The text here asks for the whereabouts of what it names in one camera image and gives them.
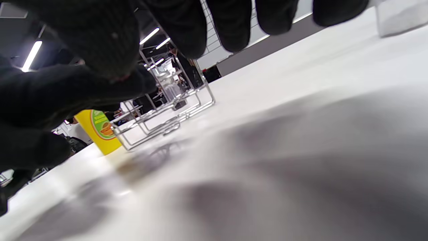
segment white table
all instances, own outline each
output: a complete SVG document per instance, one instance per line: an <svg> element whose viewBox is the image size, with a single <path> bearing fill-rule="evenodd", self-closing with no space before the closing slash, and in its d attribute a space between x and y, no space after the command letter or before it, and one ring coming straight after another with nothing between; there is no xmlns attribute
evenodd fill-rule
<svg viewBox="0 0 428 241"><path fill-rule="evenodd" d="M423 81L428 72L427 43L428 27L380 39L374 9L316 33L212 83L217 104L175 133L131 153L120 148L104 157L95 145L77 153L9 201L9 213L0 218L0 240L19 235L18 240L32 241L156 240L145 236L148 225L172 222L152 202L157 189L191 176L172 164L145 177L152 163L141 167L132 160L149 160L146 151L149 154L168 140L217 131L320 90L342 86L357 94ZM198 172L204 172L203 165Z"/></svg>

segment gloved hand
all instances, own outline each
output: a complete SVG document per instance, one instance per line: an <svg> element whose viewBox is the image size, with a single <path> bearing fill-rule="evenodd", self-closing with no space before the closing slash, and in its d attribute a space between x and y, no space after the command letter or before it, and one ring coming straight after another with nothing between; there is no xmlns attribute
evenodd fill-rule
<svg viewBox="0 0 428 241"><path fill-rule="evenodd" d="M206 20L200 0L143 0L177 48L188 58L202 56L206 48ZM244 49L250 40L251 0L206 0L223 47ZM298 0L256 0L257 19L263 31L288 32ZM362 13L369 0L313 0L313 19L328 27Z"/></svg>
<svg viewBox="0 0 428 241"><path fill-rule="evenodd" d="M135 66L139 48L133 11L140 1L187 58L205 51L207 24L200 0L9 0L35 13L87 66L107 78L120 78ZM251 0L206 0L223 47L244 49L250 40ZM256 0L263 31L290 30L298 0ZM328 27L352 19L369 0L313 0L313 19Z"/></svg>
<svg viewBox="0 0 428 241"><path fill-rule="evenodd" d="M84 65L24 73L0 58L0 173L15 170L13 181L0 188L0 202L2 195L3 200L14 195L36 169L57 166L69 157L68 142L50 132L64 119L83 109L116 110L119 102L156 89L144 67L135 68L126 80L111 81Z"/></svg>

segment yellow cup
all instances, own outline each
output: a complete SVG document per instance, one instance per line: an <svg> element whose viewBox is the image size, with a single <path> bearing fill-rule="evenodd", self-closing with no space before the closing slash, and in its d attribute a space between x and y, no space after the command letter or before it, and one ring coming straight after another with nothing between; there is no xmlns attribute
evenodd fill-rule
<svg viewBox="0 0 428 241"><path fill-rule="evenodd" d="M102 111L83 110L74 117L104 155L121 146L111 129L110 121Z"/></svg>

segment fluorescent light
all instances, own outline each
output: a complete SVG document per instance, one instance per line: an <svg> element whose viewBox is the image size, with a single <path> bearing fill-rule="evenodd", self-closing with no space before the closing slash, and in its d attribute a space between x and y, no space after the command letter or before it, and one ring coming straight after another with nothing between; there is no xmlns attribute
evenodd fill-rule
<svg viewBox="0 0 428 241"><path fill-rule="evenodd" d="M158 31L159 31L159 28L156 28L155 30L153 30L149 35L147 35L147 37L145 37L143 40L141 40L140 45L142 45L148 39L150 39L151 37L153 37L153 35L155 35Z"/></svg>
<svg viewBox="0 0 428 241"><path fill-rule="evenodd" d="M304 18L306 18L306 17L308 17L308 16L310 16L310 15L312 15L312 13L311 13L311 12L310 12L310 13L308 13L308 14L305 14L305 15L301 16L300 18L297 18L297 19L293 20L293 24L294 24L294 23L297 23L298 21L300 21L300 20L302 20L302 19L304 19Z"/></svg>
<svg viewBox="0 0 428 241"><path fill-rule="evenodd" d="M160 49L162 46L164 46L166 43L168 43L168 41L170 41L171 38L167 38L165 41L163 41L161 44L159 44L156 49Z"/></svg>
<svg viewBox="0 0 428 241"><path fill-rule="evenodd" d="M156 62L155 64L158 65L160 64L164 59L159 60L158 62Z"/></svg>
<svg viewBox="0 0 428 241"><path fill-rule="evenodd" d="M28 54L27 60L24 63L24 66L22 66L22 71L28 72L41 45L42 45L41 41L37 41L34 43L33 48L31 49L30 53Z"/></svg>
<svg viewBox="0 0 428 241"><path fill-rule="evenodd" d="M147 71L150 71L151 69L153 69L155 67L155 65L152 65L150 68L147 69Z"/></svg>

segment hamburger illustration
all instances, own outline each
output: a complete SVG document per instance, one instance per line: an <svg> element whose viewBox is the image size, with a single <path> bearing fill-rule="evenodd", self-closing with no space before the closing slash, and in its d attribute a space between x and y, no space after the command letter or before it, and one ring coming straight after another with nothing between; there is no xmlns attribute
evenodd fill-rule
<svg viewBox="0 0 428 241"><path fill-rule="evenodd" d="M110 124L110 122L104 123L100 132L103 135L105 135L105 136L112 136L113 135L113 131L111 130L111 124Z"/></svg>

